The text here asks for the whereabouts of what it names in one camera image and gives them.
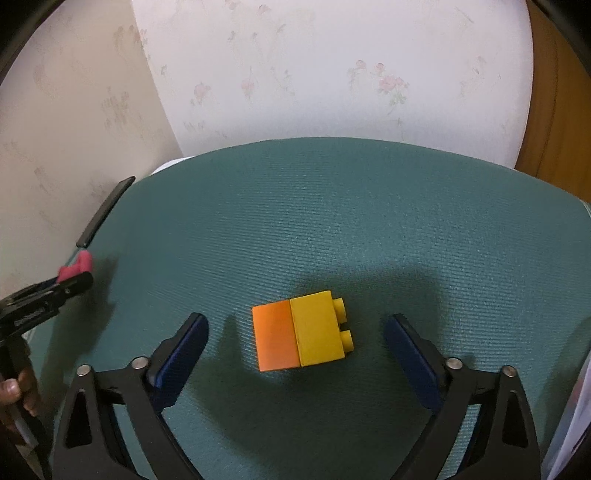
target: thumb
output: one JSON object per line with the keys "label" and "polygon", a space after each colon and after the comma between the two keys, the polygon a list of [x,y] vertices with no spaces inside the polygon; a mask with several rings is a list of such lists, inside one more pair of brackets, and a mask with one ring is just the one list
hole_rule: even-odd
{"label": "thumb", "polygon": [[10,405],[21,398],[21,387],[18,382],[11,378],[0,382],[0,405]]}

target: pink object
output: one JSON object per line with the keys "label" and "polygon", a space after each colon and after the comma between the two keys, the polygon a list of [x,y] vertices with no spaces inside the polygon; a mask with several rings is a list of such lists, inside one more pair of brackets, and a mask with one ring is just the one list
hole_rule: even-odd
{"label": "pink object", "polygon": [[69,267],[60,267],[57,282],[80,275],[82,272],[92,271],[92,255],[88,250],[80,250],[76,261]]}

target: yellow block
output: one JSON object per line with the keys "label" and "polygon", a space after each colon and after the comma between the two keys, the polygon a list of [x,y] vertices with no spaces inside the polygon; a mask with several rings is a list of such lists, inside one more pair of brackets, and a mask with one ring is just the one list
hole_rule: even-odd
{"label": "yellow block", "polygon": [[302,367],[344,358],[343,343],[346,351],[353,350],[350,332],[339,329],[339,321],[346,320],[345,306],[341,299],[333,301],[329,290],[291,299],[290,304]]}

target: orange block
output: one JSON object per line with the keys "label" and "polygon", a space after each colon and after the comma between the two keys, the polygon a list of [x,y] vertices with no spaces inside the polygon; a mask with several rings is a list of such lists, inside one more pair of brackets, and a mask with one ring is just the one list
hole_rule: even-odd
{"label": "orange block", "polygon": [[252,323],[261,372],[300,366],[289,300],[253,307]]}

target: green surface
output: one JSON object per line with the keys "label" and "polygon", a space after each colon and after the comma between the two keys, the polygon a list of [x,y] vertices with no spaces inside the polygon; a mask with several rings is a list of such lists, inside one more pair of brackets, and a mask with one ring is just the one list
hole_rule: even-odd
{"label": "green surface", "polygon": [[[90,250],[93,290],[33,340],[47,424],[77,365],[120,368],[202,312],[210,341],[165,416],[207,480],[389,478],[428,414],[382,343],[388,314],[473,367],[515,365],[543,448],[590,346],[582,203],[410,145],[312,138],[201,155],[133,185]],[[354,353],[259,373],[251,306],[325,289],[345,300]]]}

